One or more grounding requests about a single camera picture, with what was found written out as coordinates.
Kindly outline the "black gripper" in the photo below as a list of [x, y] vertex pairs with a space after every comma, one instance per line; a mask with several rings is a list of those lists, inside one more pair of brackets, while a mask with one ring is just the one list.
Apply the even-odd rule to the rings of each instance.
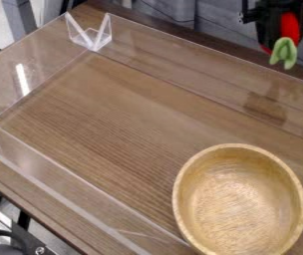
[[281, 14], [300, 12], [300, 40], [303, 40], [303, 0], [241, 0], [239, 22], [255, 22], [258, 43], [262, 50], [270, 54], [277, 40], [281, 38]]

